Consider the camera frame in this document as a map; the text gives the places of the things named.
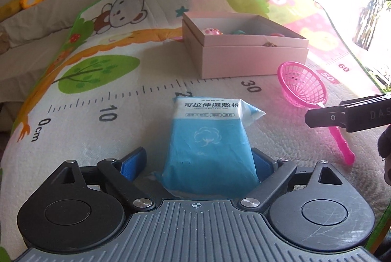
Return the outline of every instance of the crosshair mark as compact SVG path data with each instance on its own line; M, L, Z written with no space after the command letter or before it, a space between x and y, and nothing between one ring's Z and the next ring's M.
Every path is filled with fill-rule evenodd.
M198 208L202 207L202 204L200 204L200 203L193 203L193 204L191 204L191 206L192 206L193 208L198 209Z

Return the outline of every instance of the blue package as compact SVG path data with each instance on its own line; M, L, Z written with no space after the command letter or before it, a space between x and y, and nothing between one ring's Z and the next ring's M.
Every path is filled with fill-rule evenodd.
M246 195L260 182L244 126L264 114L242 100L177 98L163 186L193 199Z

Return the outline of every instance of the pink box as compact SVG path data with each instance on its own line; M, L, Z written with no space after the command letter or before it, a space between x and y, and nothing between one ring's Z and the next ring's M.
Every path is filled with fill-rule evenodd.
M205 35L205 28L216 28L223 35ZM305 64L307 59L307 39L258 15L187 12L182 29L183 41L202 79L277 74L281 63ZM230 34L236 30L248 34ZM275 46L264 46L267 43Z

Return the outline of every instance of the scale markings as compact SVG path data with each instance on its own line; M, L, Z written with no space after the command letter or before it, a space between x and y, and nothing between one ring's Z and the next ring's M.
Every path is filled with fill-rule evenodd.
M206 79L196 79L197 80L197 82L201 85L201 84L204 84L204 83L201 83L201 81L203 80L205 83L207 83L207 80ZM218 80L218 81L220 81L221 79L218 79L218 78L215 78L215 79L209 79L209 80L211 80L211 81L214 81L214 80ZM185 82L185 81L179 81L178 79L175 79L175 81L176 81L176 83L177 83L177 86L179 87L179 88L182 88L183 86L182 85L184 85L186 88L187 88L187 86L188 86L188 84ZM194 81L192 81L192 80L188 80L187 82L190 82L191 84L195 84L195 80ZM175 87L174 87L174 84L173 83L170 83L171 84L171 88L172 89L174 89ZM141 88L142 88L142 91L143 91L143 93L144 94L146 94L147 92L145 91L145 87L147 87L148 88L148 86L147 85L142 85L141 86ZM166 86L166 85L164 85L164 89L165 90L168 90L168 87ZM148 93L153 93L153 88L152 87L149 87L149 91L150 92L148 92ZM191 94L191 92L187 92L188 94L190 94L190 95L184 95L184 94L181 94L180 96L192 96L192 94ZM118 99L118 98L120 98L120 95L118 95L118 94L114 94L114 97L115 97L115 99ZM111 95L111 91L108 91L108 93L107 93L107 96L102 96L101 97L101 99L100 99L100 101L101 102L104 102L105 101L105 98L109 101L110 99L112 99L112 95ZM81 103L81 106L84 106L84 103L86 103L86 105L87 105L87 100L84 100L83 101L83 99L81 99L82 100L82 103ZM97 100L98 99L90 99L90 100L88 100L88 105L90 105L90 103L93 101L94 103L97 103ZM77 99L77 101L76 101L76 107L77 106L79 106L79 101L80 101L80 98L78 98ZM58 108L58 110L60 111L61 109L63 109L63 110L65 110L66 108L67 108L67 104L66 105L64 105L64 106L60 106L59 108ZM51 105L50 106L50 108L49 108L49 110L48 110L48 114L50 113L50 111L51 111L51 109L53 108L53 110L52 110L52 112L55 112L56 111L56 107L53 107L53 105Z

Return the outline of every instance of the cartoon tree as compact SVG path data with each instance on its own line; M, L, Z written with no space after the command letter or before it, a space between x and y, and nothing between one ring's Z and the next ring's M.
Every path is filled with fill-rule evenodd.
M95 56L74 65L52 84L58 83L58 89L62 93L81 93L120 78L136 69L139 64L140 60L131 56Z

